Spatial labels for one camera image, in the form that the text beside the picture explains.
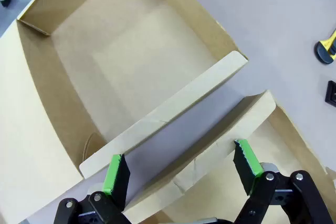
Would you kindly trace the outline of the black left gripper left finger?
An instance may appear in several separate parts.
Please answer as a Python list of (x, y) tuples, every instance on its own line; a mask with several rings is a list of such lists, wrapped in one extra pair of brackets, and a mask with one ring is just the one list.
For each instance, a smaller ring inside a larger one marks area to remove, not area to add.
[(54, 224), (131, 224), (123, 214), (130, 170), (124, 154), (113, 155), (104, 182), (78, 201), (60, 201)]

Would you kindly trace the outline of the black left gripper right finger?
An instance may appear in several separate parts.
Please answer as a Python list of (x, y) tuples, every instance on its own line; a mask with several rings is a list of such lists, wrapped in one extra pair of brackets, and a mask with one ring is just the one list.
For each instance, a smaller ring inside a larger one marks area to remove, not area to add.
[(329, 224), (328, 209), (307, 171), (284, 176), (273, 163), (260, 163), (246, 139), (234, 143), (233, 161), (248, 196), (234, 224), (261, 224), (271, 205), (280, 206), (290, 224)]

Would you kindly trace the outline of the black rectangular box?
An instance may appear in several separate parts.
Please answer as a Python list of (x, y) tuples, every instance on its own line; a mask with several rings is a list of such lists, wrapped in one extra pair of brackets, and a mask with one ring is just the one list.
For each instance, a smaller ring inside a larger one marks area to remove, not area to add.
[(336, 108), (336, 82), (328, 81), (325, 102)]

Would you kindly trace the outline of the yellow black utility knife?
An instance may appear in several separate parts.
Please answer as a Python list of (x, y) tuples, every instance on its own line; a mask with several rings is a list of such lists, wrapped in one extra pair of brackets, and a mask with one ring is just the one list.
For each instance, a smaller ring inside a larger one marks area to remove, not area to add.
[(326, 65), (336, 60), (336, 30), (327, 40), (318, 41), (314, 46), (314, 54), (318, 60)]

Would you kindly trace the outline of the brown cardboard box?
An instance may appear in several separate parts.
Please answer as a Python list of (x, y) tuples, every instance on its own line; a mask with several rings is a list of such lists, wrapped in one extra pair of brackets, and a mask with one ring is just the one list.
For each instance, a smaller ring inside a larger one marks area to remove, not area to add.
[(269, 91), (245, 97), (173, 164), (148, 183), (124, 215), (139, 224), (161, 220), (230, 219), (247, 196), (233, 163), (234, 139), (246, 138), (262, 162), (289, 175), (307, 171), (336, 224), (333, 172), (324, 168)]
[(0, 36), (0, 218), (28, 218), (247, 61), (197, 0), (32, 0)]

